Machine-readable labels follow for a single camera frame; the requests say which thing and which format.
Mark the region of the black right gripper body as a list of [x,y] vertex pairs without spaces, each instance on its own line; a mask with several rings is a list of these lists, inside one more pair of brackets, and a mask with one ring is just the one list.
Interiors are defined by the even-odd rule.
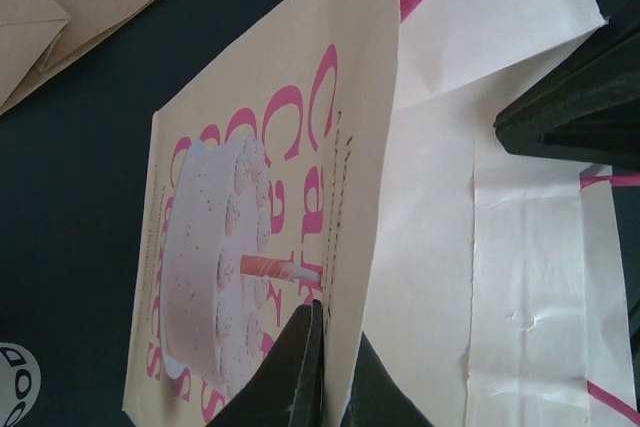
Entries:
[[514,155],[639,169],[639,0],[500,112]]

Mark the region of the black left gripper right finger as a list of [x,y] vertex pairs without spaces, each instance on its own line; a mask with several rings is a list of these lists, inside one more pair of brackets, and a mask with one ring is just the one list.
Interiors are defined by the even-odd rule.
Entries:
[[395,384],[365,333],[361,335],[350,399],[340,425],[433,426]]

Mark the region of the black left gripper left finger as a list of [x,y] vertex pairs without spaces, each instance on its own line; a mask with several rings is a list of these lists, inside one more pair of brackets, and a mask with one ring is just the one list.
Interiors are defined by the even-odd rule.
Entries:
[[323,368],[323,308],[315,300],[296,308],[255,375],[209,425],[319,426]]

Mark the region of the cake print paper bag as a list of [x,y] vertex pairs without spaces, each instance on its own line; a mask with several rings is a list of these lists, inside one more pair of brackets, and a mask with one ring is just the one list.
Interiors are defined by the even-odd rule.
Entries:
[[596,0],[284,0],[152,120],[123,409],[205,426],[296,308],[322,422],[361,335],[435,426],[635,426],[604,164],[520,157],[497,113]]

